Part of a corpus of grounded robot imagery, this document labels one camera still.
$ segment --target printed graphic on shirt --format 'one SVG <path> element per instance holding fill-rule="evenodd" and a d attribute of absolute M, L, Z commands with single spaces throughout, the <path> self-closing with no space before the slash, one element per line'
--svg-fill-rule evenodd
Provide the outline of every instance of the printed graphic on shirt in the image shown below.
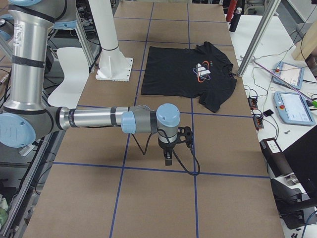
<path fill-rule="evenodd" d="M 199 83 L 203 83 L 205 80 L 211 80 L 210 77 L 210 67 L 212 67 L 212 61 L 205 60 L 202 64 L 198 63 L 193 72 L 197 75 L 197 80 Z"/>

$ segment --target t-shirt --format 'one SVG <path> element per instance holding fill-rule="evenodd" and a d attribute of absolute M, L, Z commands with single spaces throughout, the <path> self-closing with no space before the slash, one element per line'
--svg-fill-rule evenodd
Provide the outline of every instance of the t-shirt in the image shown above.
<path fill-rule="evenodd" d="M 150 47 L 141 94 L 200 96 L 200 104 L 217 112 L 235 89 L 232 67 L 228 57 L 210 42 L 195 49 Z"/>

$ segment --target white table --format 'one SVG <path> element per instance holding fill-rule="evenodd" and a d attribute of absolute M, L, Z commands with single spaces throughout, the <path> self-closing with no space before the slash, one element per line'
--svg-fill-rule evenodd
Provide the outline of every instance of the white table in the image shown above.
<path fill-rule="evenodd" d="M 251 42 L 251 39 L 256 31 L 256 28 L 261 20 L 261 16 L 250 16 L 250 15 L 242 15 L 240 22 L 238 24 L 237 30 L 235 32 L 230 32 L 231 40 L 233 43 L 233 46 L 235 48 L 235 54 L 238 60 L 240 60 L 240 56 L 244 56 L 245 52 L 247 51 L 247 48 Z M 283 51 L 288 50 L 291 45 L 293 44 L 293 41 L 289 37 L 287 31 L 285 30 L 284 26 L 282 25 L 281 21 L 277 16 L 273 17 L 271 23 L 269 24 L 266 32 L 264 33 L 263 38 L 260 41 L 260 44 L 255 52 L 255 58 L 260 58 L 262 56 L 267 55 L 276 55 Z M 266 68 L 274 69 L 277 64 L 283 59 L 283 61 L 294 64 L 299 67 L 306 66 L 304 61 L 296 61 L 293 60 L 291 54 L 294 51 L 295 46 L 291 48 L 287 54 L 282 53 L 278 56 L 269 56 L 269 57 L 263 57 L 257 62 L 264 65 Z M 261 89 L 260 87 L 256 86 L 254 84 L 254 80 L 252 77 L 252 70 L 253 68 L 257 66 L 254 63 L 250 63 L 246 72 L 243 75 L 243 83 L 245 85 L 248 85 L 250 88 L 257 91 L 258 95 L 265 95 L 266 91 L 264 89 Z M 268 96 L 267 100 L 265 100 L 265 97 L 259 97 L 258 98 L 258 107 L 263 112 L 268 109 L 271 109 L 274 111 L 274 114 L 272 115 L 276 122 L 278 123 L 279 127 L 279 136 L 277 139 L 277 143 L 281 147 L 282 150 L 286 149 L 288 146 L 290 146 L 293 142 L 295 142 L 298 138 L 300 138 L 302 135 L 304 135 L 306 132 L 308 132 L 313 127 L 311 126 L 298 126 L 298 125 L 288 125 L 283 124 L 282 120 L 280 119 L 277 109 L 275 108 L 275 105 L 273 103 L 273 94 L 275 91 L 285 91 L 285 92 L 292 92 L 292 90 L 283 87 L 281 85 L 271 83 L 271 75 L 267 72 L 264 72 L 262 69 L 254 69 L 254 78 L 257 85 L 268 89 Z M 308 68 L 305 68 L 304 73 L 304 79 L 309 81 L 316 82 L 314 76 L 310 72 Z M 303 86 L 301 91 L 305 93 L 306 95 L 310 96 L 312 94 L 317 94 L 317 85 L 305 83 L 303 82 Z M 314 118 L 317 121 L 317 113 L 313 112 Z M 270 121 L 272 124 L 275 125 L 274 120 L 271 117 L 265 118 L 266 120 Z M 259 130 L 258 138 L 259 141 L 270 138 L 275 136 L 275 129 L 272 125 L 270 125 L 268 122 L 264 121 L 264 129 Z M 300 185 L 291 187 L 295 188 L 299 187 L 303 190 L 303 188 Z M 289 230 L 284 221 L 281 220 L 282 226 L 284 229 L 285 237 L 291 237 L 293 233 L 299 233 L 297 237 L 301 237 L 301 231 L 297 232 L 296 230 Z M 308 226 L 305 231 L 305 238 L 315 238 L 317 234 L 317 225 Z"/>

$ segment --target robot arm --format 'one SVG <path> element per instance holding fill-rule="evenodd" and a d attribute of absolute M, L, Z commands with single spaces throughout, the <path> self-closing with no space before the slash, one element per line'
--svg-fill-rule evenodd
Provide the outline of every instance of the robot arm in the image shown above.
<path fill-rule="evenodd" d="M 171 165 L 172 149 L 186 142 L 189 127 L 179 131 L 180 112 L 172 104 L 157 111 L 147 106 L 68 109 L 42 104 L 48 32 L 76 27 L 75 0 L 9 0 L 14 17 L 11 94 L 0 114 L 0 142 L 23 147 L 36 139 L 70 127 L 120 126 L 125 133 L 158 132 L 165 163 Z"/>

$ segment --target table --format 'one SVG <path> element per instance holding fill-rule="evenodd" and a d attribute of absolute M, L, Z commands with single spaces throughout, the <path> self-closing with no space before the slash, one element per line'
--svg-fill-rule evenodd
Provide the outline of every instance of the table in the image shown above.
<path fill-rule="evenodd" d="M 237 30 L 235 32 L 230 32 L 232 44 L 235 47 L 235 54 L 237 59 L 240 59 L 240 56 L 244 56 L 260 20 L 261 20 L 261 16 L 242 15 L 239 25 L 237 27 Z M 293 60 L 291 54 L 294 51 L 295 46 L 293 46 L 287 53 L 284 52 L 284 51 L 287 51 L 292 45 L 293 45 L 293 41 L 289 37 L 287 31 L 283 27 L 279 18 L 275 16 L 272 18 L 271 23 L 269 24 L 266 32 L 264 33 L 263 38 L 261 39 L 260 44 L 254 56 L 255 58 L 260 58 L 262 56 L 272 55 L 272 56 L 263 57 L 257 60 L 257 62 L 261 63 L 262 65 L 264 65 L 266 68 L 269 68 L 269 69 L 274 69 L 281 60 L 297 65 L 299 67 L 306 66 L 306 63 L 304 61 Z M 277 143 L 279 144 L 282 150 L 285 150 L 287 147 L 289 147 L 292 143 L 294 143 L 297 139 L 299 139 L 302 135 L 304 135 L 313 127 L 288 125 L 288 124 L 282 123 L 282 120 L 278 116 L 278 112 L 273 104 L 273 94 L 275 91 L 292 92 L 292 90 L 275 83 L 270 84 L 271 76 L 261 69 L 254 70 L 254 79 L 255 79 L 254 81 L 252 76 L 252 70 L 254 69 L 255 66 L 256 66 L 255 64 L 251 63 L 248 66 L 245 74 L 243 75 L 243 82 L 245 84 L 245 88 L 250 87 L 256 90 L 259 95 L 265 95 L 266 91 L 264 89 L 268 89 L 267 99 L 266 97 L 258 98 L 258 107 L 260 108 L 262 112 L 268 109 L 271 109 L 274 111 L 274 114 L 272 116 L 277 121 L 277 124 L 279 127 L 279 136 L 277 139 Z M 310 72 L 308 68 L 305 68 L 304 79 L 316 82 L 314 76 L 312 75 L 312 73 Z M 317 93 L 317 85 L 304 82 L 301 91 L 305 93 L 306 95 L 315 94 Z M 317 114 L 315 113 L 315 111 L 313 111 L 312 113 L 313 113 L 314 119 L 317 120 Z M 268 117 L 265 119 L 275 125 L 275 122 L 274 120 L 272 120 L 272 118 Z M 259 141 L 265 138 L 274 137 L 274 135 L 275 135 L 275 129 L 273 128 L 273 126 L 270 125 L 268 122 L 264 121 L 264 129 L 261 129 L 258 133 Z M 278 180 L 281 183 L 286 184 L 283 177 L 278 178 Z M 296 188 L 296 187 L 300 188 L 303 192 L 305 192 L 300 184 L 293 186 L 291 188 Z M 282 223 L 283 223 L 285 237 L 290 237 L 294 232 L 295 233 L 297 232 L 295 230 L 287 229 L 283 221 Z M 309 226 L 305 232 L 305 237 L 313 238 L 316 236 L 316 232 L 317 232 L 316 226 Z"/>
<path fill-rule="evenodd" d="M 140 95 L 149 46 L 207 40 L 237 70 L 222 7 L 121 1 L 115 25 L 121 51 L 134 58 L 130 81 L 92 74 L 78 106 L 176 104 L 180 126 L 194 131 L 202 174 L 184 173 L 175 160 L 165 167 L 155 139 L 142 156 L 120 128 L 70 129 L 24 237 L 284 237 L 241 79 L 217 114 L 198 99 Z M 148 135 L 136 136 L 145 144 Z M 176 152 L 195 170 L 185 145 Z"/>

